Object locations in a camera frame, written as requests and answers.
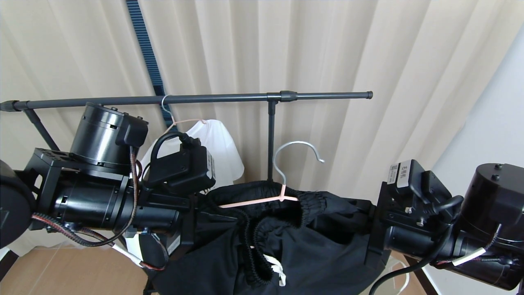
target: dark baseboard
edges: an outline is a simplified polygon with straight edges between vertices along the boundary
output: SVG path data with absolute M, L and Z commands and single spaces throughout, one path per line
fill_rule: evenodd
M 6 253 L 4 258 L 0 260 L 0 281 L 2 281 L 7 272 L 11 269 L 11 266 L 15 264 L 16 259 L 18 259 L 18 255 L 10 250 Z
M 409 256 L 404 255 L 404 257 L 406 258 L 406 261 L 408 262 L 409 266 L 413 266 L 418 262 Z M 439 293 L 435 290 L 433 284 L 428 279 L 428 276 L 426 276 L 425 272 L 422 269 L 416 270 L 413 273 L 419 280 L 420 284 L 422 285 L 422 288 L 424 289 L 427 295 L 439 295 Z

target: clothes hanger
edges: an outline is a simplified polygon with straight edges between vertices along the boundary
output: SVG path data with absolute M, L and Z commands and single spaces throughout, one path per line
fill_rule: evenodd
M 307 146 L 309 146 L 311 149 L 313 149 L 313 152 L 315 152 L 315 156 L 316 156 L 316 159 L 317 161 L 321 162 L 321 163 L 324 163 L 325 161 L 323 159 L 320 158 L 320 155 L 319 155 L 319 152 L 316 150 L 315 146 L 312 145 L 311 143 L 309 142 L 306 142 L 306 141 L 291 141 L 291 142 L 288 142 L 284 145 L 282 145 L 281 147 L 279 147 L 277 149 L 277 151 L 275 152 L 275 155 L 273 156 L 273 166 L 275 167 L 275 169 L 277 170 L 277 172 L 282 175 L 282 189 L 280 190 L 280 195 L 278 196 L 275 196 L 275 197 L 269 197 L 269 198 L 262 198 L 262 199 L 256 199 L 256 200 L 251 200 L 251 201 L 245 201 L 245 202 L 238 202 L 238 203 L 232 203 L 232 204 L 226 204 L 226 205 L 221 205 L 219 206 L 220 208 L 233 208 L 233 207 L 240 207 L 240 206 L 245 206 L 245 205 L 251 205 L 251 204 L 260 204 L 260 203 L 266 203 L 266 202 L 271 202 L 271 201 L 281 201 L 283 202 L 284 200 L 289 200 L 289 201 L 298 201 L 298 198 L 295 198 L 295 197 L 290 197 L 290 196 L 286 196 L 285 195 L 285 192 L 286 192 L 286 183 L 287 183 L 287 178 L 286 178 L 286 175 L 282 172 L 282 170 L 280 170 L 280 168 L 277 166 L 277 163 L 276 163 L 276 159 L 277 159 L 277 155 L 278 153 L 285 147 L 287 146 L 290 146 L 292 144 L 305 144 Z
M 164 96 L 164 97 L 162 98 L 162 101 L 161 101 L 160 105 L 162 106 L 162 109 L 163 109 L 164 111 L 166 111 L 166 113 L 169 113 L 169 115 L 171 116 L 171 120 L 173 121 L 173 124 L 171 124 L 171 126 L 168 127 L 168 128 L 164 131 L 164 133 L 163 133 L 162 135 L 168 133 L 169 130 L 171 130 L 171 128 L 173 128 L 174 126 L 177 125 L 177 123 L 184 123 L 184 122 L 191 122 L 191 121 L 202 121 L 202 123 L 207 124 L 207 122 L 206 122 L 204 119 L 189 119 L 189 120 L 182 120 L 182 121 L 178 121 L 178 122 L 175 121 L 175 120 L 174 120 L 173 113 L 170 112 L 170 111 L 168 111 L 168 110 L 166 109 L 166 107 L 164 107 L 164 105 L 163 105 L 163 101 L 164 101 L 164 99 L 166 99 L 166 97 L 168 97 L 168 96 L 169 96 L 169 94 L 166 95 L 166 96 Z

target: bolt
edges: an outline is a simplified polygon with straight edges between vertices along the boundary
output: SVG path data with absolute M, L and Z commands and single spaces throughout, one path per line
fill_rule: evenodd
M 424 226 L 424 223 L 425 223 L 425 220 L 422 217 L 420 217 L 419 221 L 417 221 L 417 225 L 420 226 L 420 227 Z

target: beige curtain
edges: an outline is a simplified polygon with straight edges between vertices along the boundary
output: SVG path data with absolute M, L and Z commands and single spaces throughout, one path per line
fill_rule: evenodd
M 524 22 L 524 1 L 143 1 L 140 8 L 169 94 L 372 90 L 372 100 L 278 104 L 275 148 L 306 140 L 326 160 L 316 162 L 305 146 L 284 150 L 278 163 L 289 186 L 373 201 L 391 163 L 414 158 L 431 168 Z M 1 1 L 0 34 L 2 101 L 153 95 L 124 1 Z M 172 107 L 177 120 L 223 121 L 244 179 L 265 179 L 266 103 Z M 119 109 L 150 122 L 146 145 L 164 129 L 155 106 Z M 37 113 L 67 150 L 82 110 Z M 0 157 L 13 168 L 46 147 L 23 114 L 2 112 L 0 123 Z

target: floor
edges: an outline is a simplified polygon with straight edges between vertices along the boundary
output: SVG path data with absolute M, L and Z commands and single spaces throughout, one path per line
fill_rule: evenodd
M 110 248 L 38 247 L 16 261 L 0 282 L 0 294 L 141 295 L 146 279 L 140 268 Z M 411 275 L 401 294 L 420 295 L 424 291 Z

